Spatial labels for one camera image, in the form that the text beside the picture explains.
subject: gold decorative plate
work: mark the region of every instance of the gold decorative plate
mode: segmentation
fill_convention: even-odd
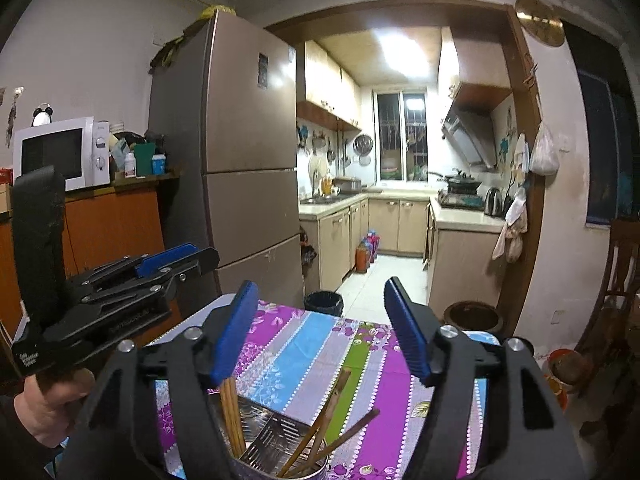
[[[515,9],[522,26],[538,41],[548,46],[564,43],[562,21],[547,4],[540,0],[518,0]]]

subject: kitchen sink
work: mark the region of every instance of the kitchen sink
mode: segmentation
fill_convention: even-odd
[[[340,200],[345,200],[347,198],[348,196],[346,195],[316,196],[315,198],[307,198],[305,200],[301,200],[300,203],[302,205],[329,205],[335,204],[336,202],[340,202]]]

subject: human hand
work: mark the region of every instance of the human hand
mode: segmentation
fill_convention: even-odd
[[[77,401],[87,396],[94,384],[94,375],[86,368],[54,381],[29,376],[24,380],[24,391],[14,399],[15,413],[39,443],[56,447],[73,430]]]

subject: colorful tablecloth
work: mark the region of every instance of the colorful tablecloth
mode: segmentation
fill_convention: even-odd
[[[497,343],[486,333],[470,333],[470,336]],[[374,406],[380,409],[380,415],[335,451],[329,478],[402,478],[422,429],[433,388],[423,387],[409,374],[390,326],[260,302],[235,375],[238,393],[242,396],[311,424],[341,367],[350,368],[351,377],[327,431],[327,441],[335,440]],[[478,458],[484,382],[476,381],[458,476],[472,472]],[[158,381],[156,391],[167,470],[185,478],[175,445],[166,382]]]

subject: panda figurine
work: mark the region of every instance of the panda figurine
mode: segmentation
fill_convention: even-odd
[[[33,122],[31,126],[41,126],[42,124],[50,124],[53,108],[49,103],[43,103],[33,111]]]

